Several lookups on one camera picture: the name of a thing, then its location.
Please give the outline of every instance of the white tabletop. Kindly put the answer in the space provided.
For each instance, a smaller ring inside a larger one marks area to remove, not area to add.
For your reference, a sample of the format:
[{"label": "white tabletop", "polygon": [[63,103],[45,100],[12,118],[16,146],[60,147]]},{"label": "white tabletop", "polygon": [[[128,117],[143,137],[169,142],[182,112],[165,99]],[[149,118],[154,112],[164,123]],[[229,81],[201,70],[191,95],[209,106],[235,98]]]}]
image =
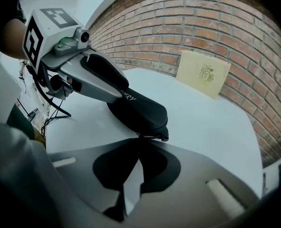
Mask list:
[{"label": "white tabletop", "polygon": [[[167,143],[210,157],[244,181],[259,198],[262,196],[260,150],[242,109],[222,97],[213,100],[168,75],[146,69],[131,69],[124,74],[130,88],[166,107]],[[72,117],[47,127],[48,153],[137,137],[113,116],[104,102],[74,92],[61,108]]]}]

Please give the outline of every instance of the printed emblem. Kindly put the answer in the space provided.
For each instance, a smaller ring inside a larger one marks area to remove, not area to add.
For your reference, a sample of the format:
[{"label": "printed emblem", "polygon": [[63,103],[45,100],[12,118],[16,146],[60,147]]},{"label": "printed emblem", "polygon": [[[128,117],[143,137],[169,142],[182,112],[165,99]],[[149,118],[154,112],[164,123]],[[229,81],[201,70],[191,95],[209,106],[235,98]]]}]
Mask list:
[{"label": "printed emblem", "polygon": [[211,66],[204,64],[199,73],[199,78],[204,82],[211,82],[214,80],[214,75],[212,74],[213,71],[214,70],[211,68]]}]

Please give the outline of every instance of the person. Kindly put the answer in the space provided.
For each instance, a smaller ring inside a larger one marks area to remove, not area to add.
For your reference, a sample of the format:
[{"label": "person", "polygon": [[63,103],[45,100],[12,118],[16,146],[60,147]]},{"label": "person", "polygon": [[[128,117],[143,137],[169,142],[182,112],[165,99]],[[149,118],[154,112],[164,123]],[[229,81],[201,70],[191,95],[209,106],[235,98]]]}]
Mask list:
[{"label": "person", "polygon": [[21,64],[21,69],[19,71],[19,76],[20,78],[24,79],[29,95],[37,105],[38,110],[42,115],[42,123],[44,123],[45,120],[48,118],[50,106],[38,91],[32,75],[29,73],[29,71],[26,68],[26,66],[29,65],[29,62],[27,60],[20,60],[20,64]]},{"label": "person", "polygon": [[[26,33],[25,22],[26,18],[19,0],[0,0],[0,52],[12,58],[27,59],[22,50],[23,39]],[[10,85],[13,85],[13,79],[7,78],[7,73],[1,67],[0,65],[0,76],[7,80],[0,81],[0,90],[5,90],[5,92],[0,92],[0,102],[11,104],[8,103],[7,99],[10,98],[10,91],[12,90]],[[15,105],[15,102],[12,103],[6,124],[21,130],[31,140],[37,140],[46,146],[45,138],[24,117],[23,113]]]}]

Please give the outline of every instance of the black cable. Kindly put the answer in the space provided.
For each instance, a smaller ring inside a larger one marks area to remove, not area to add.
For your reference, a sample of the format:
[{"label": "black cable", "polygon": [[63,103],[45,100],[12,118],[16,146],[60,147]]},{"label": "black cable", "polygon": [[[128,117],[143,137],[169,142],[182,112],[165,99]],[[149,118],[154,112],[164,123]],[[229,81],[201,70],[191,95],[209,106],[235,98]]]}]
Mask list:
[{"label": "black cable", "polygon": [[34,72],[33,68],[31,66],[26,66],[29,73],[32,75],[34,81],[35,81],[35,85],[37,87],[37,89],[39,90],[40,94],[42,95],[42,97],[50,104],[52,105],[54,108],[56,108],[57,110],[59,110],[60,112],[64,113],[65,115],[67,115],[68,117],[71,117],[72,115],[70,113],[68,113],[67,111],[63,110],[62,108],[60,108],[59,106],[57,106],[55,103],[53,103],[46,94],[44,94],[43,90],[41,89],[41,86],[39,85],[38,79],[37,79],[37,75]]},{"label": "black cable", "polygon": [[24,111],[26,112],[27,116],[29,117],[29,113],[26,111],[26,109],[24,108],[24,106],[22,105],[21,101],[19,99],[17,99],[18,102],[20,103],[20,105],[22,106],[22,108],[24,109]]},{"label": "black cable", "polygon": [[53,112],[53,114],[48,118],[48,119],[46,119],[46,121],[44,122],[44,125],[41,127],[41,135],[45,138],[45,127],[47,126],[47,125],[49,125],[53,120],[55,120],[55,119],[60,119],[60,118],[69,118],[69,116],[57,116],[57,114],[58,114],[58,112],[59,112],[59,110],[58,109],[56,109],[54,112]]}]

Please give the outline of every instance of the person's arm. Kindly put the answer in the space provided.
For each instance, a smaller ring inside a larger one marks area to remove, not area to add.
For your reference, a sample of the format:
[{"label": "person's arm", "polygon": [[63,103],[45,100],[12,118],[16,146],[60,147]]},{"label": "person's arm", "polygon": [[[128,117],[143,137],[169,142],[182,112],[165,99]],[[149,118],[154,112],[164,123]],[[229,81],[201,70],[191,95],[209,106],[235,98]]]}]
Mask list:
[{"label": "person's arm", "polygon": [[6,23],[0,32],[0,51],[9,57],[27,59],[22,44],[26,26],[19,19],[12,19]]}]

